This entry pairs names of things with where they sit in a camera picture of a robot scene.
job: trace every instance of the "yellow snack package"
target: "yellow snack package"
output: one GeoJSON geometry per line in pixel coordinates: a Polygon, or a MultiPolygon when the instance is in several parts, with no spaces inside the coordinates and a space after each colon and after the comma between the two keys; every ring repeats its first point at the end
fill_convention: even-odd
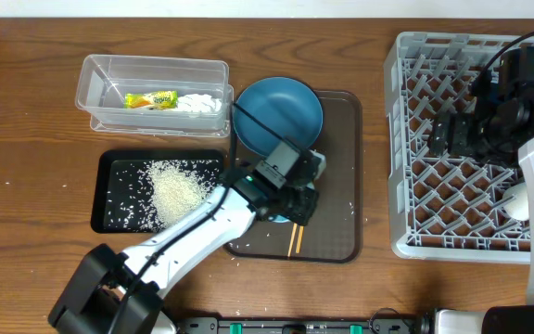
{"type": "Polygon", "coordinates": [[[161,91],[147,94],[127,94],[125,108],[127,109],[170,109],[176,107],[178,96],[175,91],[161,91]]]}

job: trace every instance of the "dish rack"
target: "dish rack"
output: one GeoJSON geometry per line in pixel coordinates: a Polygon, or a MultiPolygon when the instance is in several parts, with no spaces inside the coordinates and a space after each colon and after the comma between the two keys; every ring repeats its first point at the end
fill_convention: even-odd
{"type": "MultiPolygon", "coordinates": [[[[517,169],[428,153],[432,119],[473,112],[469,84],[517,36],[403,32],[385,60],[390,132],[391,246],[402,258],[529,263],[528,222],[508,217],[503,192],[523,181],[517,169]]],[[[517,47],[534,45],[534,37],[517,47]]],[[[492,65],[497,83],[498,60],[492,65]]]]}

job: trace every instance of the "green clip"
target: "green clip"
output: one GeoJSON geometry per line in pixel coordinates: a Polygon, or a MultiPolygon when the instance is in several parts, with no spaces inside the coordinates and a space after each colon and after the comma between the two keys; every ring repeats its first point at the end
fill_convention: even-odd
{"type": "Polygon", "coordinates": [[[350,334],[363,334],[362,326],[360,325],[351,325],[350,326],[350,334]]]}
{"type": "Polygon", "coordinates": [[[230,334],[242,334],[242,324],[231,324],[230,334]]]}

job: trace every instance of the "blue bowl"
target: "blue bowl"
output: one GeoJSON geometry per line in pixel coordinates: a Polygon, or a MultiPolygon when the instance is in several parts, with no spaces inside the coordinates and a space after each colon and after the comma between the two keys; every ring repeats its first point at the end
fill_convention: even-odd
{"type": "MultiPolygon", "coordinates": [[[[306,84],[284,77],[267,78],[250,85],[236,103],[280,136],[294,138],[309,148],[323,129],[323,107],[306,84]]],[[[279,140],[247,115],[235,109],[234,128],[240,142],[268,156],[279,140]]]]}

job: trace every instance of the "white wall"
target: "white wall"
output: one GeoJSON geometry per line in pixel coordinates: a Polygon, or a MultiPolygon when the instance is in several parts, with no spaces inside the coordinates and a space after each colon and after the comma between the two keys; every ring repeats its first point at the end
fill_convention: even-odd
{"type": "Polygon", "coordinates": [[[0,0],[0,17],[534,19],[534,0],[0,0]]]}

